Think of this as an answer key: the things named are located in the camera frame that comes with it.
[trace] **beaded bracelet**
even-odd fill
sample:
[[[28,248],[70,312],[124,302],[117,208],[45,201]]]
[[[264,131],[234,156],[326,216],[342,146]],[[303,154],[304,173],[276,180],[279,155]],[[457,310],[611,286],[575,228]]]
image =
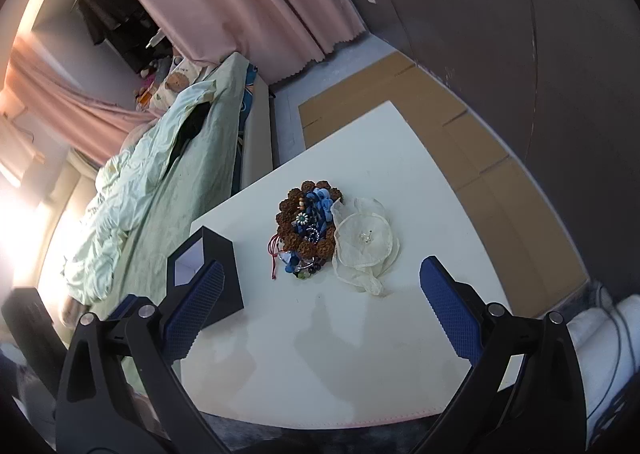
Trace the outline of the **beaded bracelet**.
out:
[[[276,278],[276,257],[286,264],[286,272],[298,278],[310,277],[331,259],[335,248],[331,206],[338,199],[342,193],[327,181],[305,181],[289,191],[280,202],[278,231],[268,246],[273,259],[271,278]]]

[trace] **table top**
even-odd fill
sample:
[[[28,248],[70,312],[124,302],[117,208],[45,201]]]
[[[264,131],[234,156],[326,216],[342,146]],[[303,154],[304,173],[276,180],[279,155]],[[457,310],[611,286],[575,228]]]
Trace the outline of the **table top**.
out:
[[[307,280],[278,261],[270,237],[287,192],[327,180],[345,200],[376,198],[400,253],[380,280],[385,296],[358,291],[330,264]],[[203,215],[234,243],[244,310],[206,329],[182,361],[198,409],[290,428],[393,423],[444,410],[470,365],[449,344],[418,278],[435,255],[485,302],[509,308],[482,243],[455,193],[389,101]],[[516,378],[513,358],[502,386]]]

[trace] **gray floor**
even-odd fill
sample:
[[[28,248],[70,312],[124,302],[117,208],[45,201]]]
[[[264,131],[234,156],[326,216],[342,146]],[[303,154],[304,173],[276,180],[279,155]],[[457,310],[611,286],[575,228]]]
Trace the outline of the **gray floor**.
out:
[[[273,102],[278,140],[276,163],[282,165],[305,150],[298,111],[300,104],[394,51],[384,40],[365,34],[298,76],[272,87],[276,95]]]

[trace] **red string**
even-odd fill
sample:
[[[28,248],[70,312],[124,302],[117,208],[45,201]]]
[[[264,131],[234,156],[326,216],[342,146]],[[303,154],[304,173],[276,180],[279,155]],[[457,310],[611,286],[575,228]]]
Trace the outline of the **red string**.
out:
[[[278,241],[280,240],[280,236],[276,233],[267,246],[267,250],[271,256],[271,262],[273,262],[273,266],[271,268],[271,278],[276,278],[276,257],[278,256]]]

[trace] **open black box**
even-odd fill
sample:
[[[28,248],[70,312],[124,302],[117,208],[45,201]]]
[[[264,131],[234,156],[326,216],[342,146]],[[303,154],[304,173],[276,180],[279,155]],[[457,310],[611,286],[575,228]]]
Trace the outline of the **open black box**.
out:
[[[167,259],[166,292],[169,295],[193,280],[204,265],[218,261],[225,271],[225,287],[202,329],[244,308],[236,270],[233,243],[206,227],[200,227]]]

